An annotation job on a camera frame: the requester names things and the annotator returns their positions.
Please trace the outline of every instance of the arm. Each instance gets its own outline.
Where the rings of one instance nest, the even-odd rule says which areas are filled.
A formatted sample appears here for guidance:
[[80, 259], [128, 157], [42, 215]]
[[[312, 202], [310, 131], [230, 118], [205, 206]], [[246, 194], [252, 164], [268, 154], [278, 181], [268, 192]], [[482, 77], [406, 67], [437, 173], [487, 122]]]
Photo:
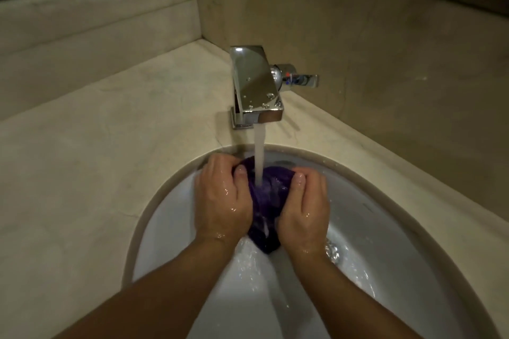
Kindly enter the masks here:
[[313, 169], [295, 171], [279, 219], [279, 239], [329, 335], [334, 339], [419, 339], [329, 261], [325, 253], [330, 213], [325, 177]]
[[252, 222], [247, 174], [214, 154], [195, 181], [196, 239], [175, 259], [119, 292], [55, 339], [187, 337]]

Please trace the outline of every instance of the marble countertop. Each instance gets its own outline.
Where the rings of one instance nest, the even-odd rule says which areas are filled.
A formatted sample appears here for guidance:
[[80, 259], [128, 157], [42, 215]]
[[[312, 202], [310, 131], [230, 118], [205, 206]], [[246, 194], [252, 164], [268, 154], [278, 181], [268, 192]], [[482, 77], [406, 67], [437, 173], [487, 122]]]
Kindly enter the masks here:
[[[509, 223], [293, 92], [266, 142], [328, 157], [440, 245], [509, 338]], [[199, 40], [0, 123], [0, 337], [49, 338], [120, 290], [157, 190], [233, 131], [227, 53]]]

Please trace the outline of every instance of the faucet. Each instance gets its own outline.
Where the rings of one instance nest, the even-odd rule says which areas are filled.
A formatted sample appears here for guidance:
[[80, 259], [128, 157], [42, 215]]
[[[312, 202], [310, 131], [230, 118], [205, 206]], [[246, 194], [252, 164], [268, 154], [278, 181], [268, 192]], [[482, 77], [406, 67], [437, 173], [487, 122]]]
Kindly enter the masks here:
[[318, 75], [297, 74], [290, 64], [270, 66], [262, 46], [230, 47], [234, 105], [233, 129], [252, 128], [255, 123], [280, 121], [284, 106], [280, 91], [291, 85], [318, 87]]

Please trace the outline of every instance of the water stream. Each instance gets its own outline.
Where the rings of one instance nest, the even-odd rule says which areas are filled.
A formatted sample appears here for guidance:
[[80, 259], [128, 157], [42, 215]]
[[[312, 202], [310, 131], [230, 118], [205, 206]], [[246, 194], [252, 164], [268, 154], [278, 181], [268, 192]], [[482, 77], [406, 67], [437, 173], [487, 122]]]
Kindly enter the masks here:
[[254, 128], [254, 182], [256, 186], [262, 185], [263, 163], [264, 163], [264, 143], [265, 143], [265, 124], [255, 123]]

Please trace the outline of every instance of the hand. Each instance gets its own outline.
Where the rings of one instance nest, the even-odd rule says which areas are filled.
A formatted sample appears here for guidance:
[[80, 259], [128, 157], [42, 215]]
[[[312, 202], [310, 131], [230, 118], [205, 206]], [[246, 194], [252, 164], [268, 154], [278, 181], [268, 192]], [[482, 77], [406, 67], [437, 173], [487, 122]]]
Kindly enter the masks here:
[[292, 261], [324, 256], [330, 214], [327, 181], [314, 169], [293, 170], [296, 173], [277, 224], [279, 240]]
[[229, 154], [213, 154], [194, 181], [196, 239], [216, 239], [235, 248], [252, 223], [247, 172]]

